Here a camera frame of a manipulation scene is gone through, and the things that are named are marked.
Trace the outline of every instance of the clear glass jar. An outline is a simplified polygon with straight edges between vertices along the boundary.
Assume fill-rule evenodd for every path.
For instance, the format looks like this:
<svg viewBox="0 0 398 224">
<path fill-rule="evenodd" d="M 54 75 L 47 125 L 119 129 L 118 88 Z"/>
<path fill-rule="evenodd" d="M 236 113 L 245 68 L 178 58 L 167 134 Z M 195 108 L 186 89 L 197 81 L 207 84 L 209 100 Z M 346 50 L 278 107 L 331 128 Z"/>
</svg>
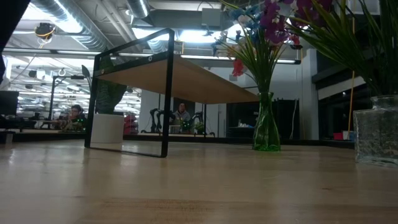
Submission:
<svg viewBox="0 0 398 224">
<path fill-rule="evenodd" d="M 398 95 L 371 101 L 371 110 L 354 111 L 356 162 L 398 167 Z"/>
</svg>

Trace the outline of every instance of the ductwork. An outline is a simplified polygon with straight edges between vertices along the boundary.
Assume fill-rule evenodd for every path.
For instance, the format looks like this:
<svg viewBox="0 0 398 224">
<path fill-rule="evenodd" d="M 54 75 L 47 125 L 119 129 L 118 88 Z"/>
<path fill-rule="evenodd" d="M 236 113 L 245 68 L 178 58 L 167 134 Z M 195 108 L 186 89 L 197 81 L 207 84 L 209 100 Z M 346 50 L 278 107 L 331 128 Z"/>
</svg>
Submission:
<svg viewBox="0 0 398 224">
<path fill-rule="evenodd" d="M 102 52 L 105 48 L 114 47 L 73 0 L 32 0 L 31 3 L 36 9 L 48 14 L 61 30 L 88 35 L 72 37 L 88 50 Z"/>
<path fill-rule="evenodd" d="M 147 0 L 127 0 L 127 6 L 132 16 L 138 19 L 149 15 L 149 4 Z"/>
</svg>

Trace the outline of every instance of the ceiling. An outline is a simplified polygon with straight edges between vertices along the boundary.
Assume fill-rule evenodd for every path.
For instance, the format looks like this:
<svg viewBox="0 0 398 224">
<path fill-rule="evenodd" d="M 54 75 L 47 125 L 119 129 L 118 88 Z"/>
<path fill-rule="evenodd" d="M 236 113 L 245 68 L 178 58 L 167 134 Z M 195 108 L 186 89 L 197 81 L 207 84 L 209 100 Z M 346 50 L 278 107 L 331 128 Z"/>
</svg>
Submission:
<svg viewBox="0 0 398 224">
<path fill-rule="evenodd" d="M 110 4 L 115 8 L 118 16 L 112 14 L 109 7 L 105 7 L 108 10 L 107 12 L 101 7 L 101 4 L 105 1 L 107 1 L 106 4 Z M 234 1 L 235 4 L 242 6 L 249 2 Z M 238 26 L 233 26 L 232 21 L 225 12 L 221 12 L 223 7 L 217 0 L 148 0 L 150 6 L 149 16 L 143 19 L 134 18 L 133 20 L 129 15 L 130 12 L 128 11 L 126 0 L 75 0 L 75 3 L 83 14 L 86 14 L 89 18 L 91 29 L 98 28 L 110 47 L 116 47 L 131 41 L 131 34 L 139 39 L 168 27 L 175 31 L 177 40 L 184 42 L 183 54 L 212 56 L 211 44 L 215 42 L 215 38 L 220 37 L 220 32 L 228 30 L 228 36 L 234 38 L 236 35 L 235 31 L 239 28 Z M 210 12 L 210 15 L 219 14 L 220 21 L 217 22 L 216 26 L 203 25 L 203 21 L 206 21 L 207 18 L 203 18 L 202 14 L 210 9 L 214 9 L 214 11 Z M 128 27 L 129 32 L 131 32 L 130 35 L 128 31 L 123 29 L 118 17 L 125 24 L 125 27 Z M 48 14 L 35 10 L 31 3 L 6 47 L 28 49 L 42 47 L 43 49 L 81 50 L 85 52 L 88 50 L 76 41 L 76 34 L 67 33 L 65 28 L 64 30 L 57 28 L 50 41 L 44 43 L 44 40 L 39 39 L 34 34 L 35 27 L 41 22 L 53 24 L 54 20 Z M 210 36 L 204 36 L 208 31 L 207 29 L 213 32 Z M 146 53 L 150 51 L 150 48 L 149 44 L 143 44 L 140 52 Z M 20 91 L 21 93 L 20 111 L 48 110 L 52 75 L 63 74 L 64 72 L 66 72 L 65 75 L 82 75 L 82 65 L 86 66 L 91 74 L 93 70 L 93 57 L 71 58 L 63 57 L 62 55 L 41 57 L 36 54 L 13 55 L 7 54 L 7 52 L 5 52 L 5 55 L 9 65 L 11 65 L 11 69 L 7 73 L 11 81 L 9 90 Z M 297 51 L 289 48 L 282 56 L 282 58 L 291 59 L 296 57 Z M 206 63 L 201 63 L 201 66 L 217 66 L 214 61 L 209 62 L 209 64 Z M 37 78 L 29 76 L 31 70 L 38 69 L 40 74 L 45 75 Z M 56 82 L 58 86 L 55 88 L 55 111 L 66 111 L 73 104 L 80 104 L 84 109 L 88 109 L 90 89 L 86 80 L 71 80 L 67 78 L 64 80 L 57 79 Z M 139 114 L 140 92 L 141 90 L 134 89 L 132 93 L 126 93 L 123 100 L 116 107 L 116 111 L 129 111 Z"/>
</svg>

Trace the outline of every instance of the computer monitor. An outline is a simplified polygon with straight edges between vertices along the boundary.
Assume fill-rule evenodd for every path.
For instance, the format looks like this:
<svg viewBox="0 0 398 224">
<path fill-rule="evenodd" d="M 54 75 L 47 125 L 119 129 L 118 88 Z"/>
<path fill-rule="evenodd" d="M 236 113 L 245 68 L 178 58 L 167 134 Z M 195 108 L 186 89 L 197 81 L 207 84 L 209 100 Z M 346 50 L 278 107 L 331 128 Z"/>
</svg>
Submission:
<svg viewBox="0 0 398 224">
<path fill-rule="evenodd" d="M 0 114 L 16 115 L 18 96 L 18 91 L 0 91 Z"/>
</svg>

